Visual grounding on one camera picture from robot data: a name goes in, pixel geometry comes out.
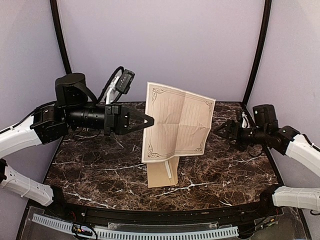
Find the beige ornate letter sheet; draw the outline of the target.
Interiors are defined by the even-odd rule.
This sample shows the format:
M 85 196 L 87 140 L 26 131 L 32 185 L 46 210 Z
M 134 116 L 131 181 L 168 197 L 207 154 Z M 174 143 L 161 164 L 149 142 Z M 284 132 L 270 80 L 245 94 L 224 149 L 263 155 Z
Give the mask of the beige ornate letter sheet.
M 165 169 L 166 169 L 168 178 L 172 179 L 173 175 L 172 175 L 172 164 L 171 164 L 171 162 L 169 160 L 167 160 L 167 161 L 164 162 L 164 165 L 165 165 Z

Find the brown paper envelope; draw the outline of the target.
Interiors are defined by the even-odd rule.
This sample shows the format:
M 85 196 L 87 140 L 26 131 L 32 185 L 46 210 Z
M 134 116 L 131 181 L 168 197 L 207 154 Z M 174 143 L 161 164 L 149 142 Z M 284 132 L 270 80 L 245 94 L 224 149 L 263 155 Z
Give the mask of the brown paper envelope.
M 147 163 L 147 184 L 149 188 L 159 188 L 175 186 L 178 184 L 178 165 L 179 156 L 173 156 L 168 159 L 171 163 L 172 179 L 168 178 L 168 174 L 165 167 L 165 161 L 156 163 Z

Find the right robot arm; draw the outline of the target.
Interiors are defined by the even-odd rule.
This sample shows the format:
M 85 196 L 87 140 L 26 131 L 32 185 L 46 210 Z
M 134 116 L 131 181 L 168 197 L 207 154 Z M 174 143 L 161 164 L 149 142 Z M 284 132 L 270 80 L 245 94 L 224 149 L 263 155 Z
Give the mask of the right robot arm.
M 272 104 L 253 107 L 255 125 L 227 120 L 213 132 L 240 151 L 249 146 L 261 145 L 274 149 L 283 156 L 301 163 L 314 174 L 320 174 L 320 149 L 306 134 L 286 125 L 279 127 L 276 111 Z M 275 207 L 320 210 L 319 188 L 297 188 L 272 185 L 260 194 L 255 213 L 266 217 Z

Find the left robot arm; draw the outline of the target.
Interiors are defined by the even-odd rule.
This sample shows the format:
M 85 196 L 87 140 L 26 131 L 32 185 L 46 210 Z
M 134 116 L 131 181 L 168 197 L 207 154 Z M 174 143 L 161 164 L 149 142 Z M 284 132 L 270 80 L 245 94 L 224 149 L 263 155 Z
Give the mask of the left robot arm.
M 14 170 L 4 157 L 28 147 L 45 145 L 66 136 L 69 130 L 87 128 L 126 135 L 154 125 L 154 118 L 118 104 L 127 94 L 135 74 L 123 67 L 115 70 L 99 97 L 87 87 L 83 73 L 69 73 L 55 81 L 56 100 L 35 108 L 20 122 L 0 132 L 0 187 L 42 206 L 50 206 L 67 218 L 70 206 L 60 188 L 45 185 Z

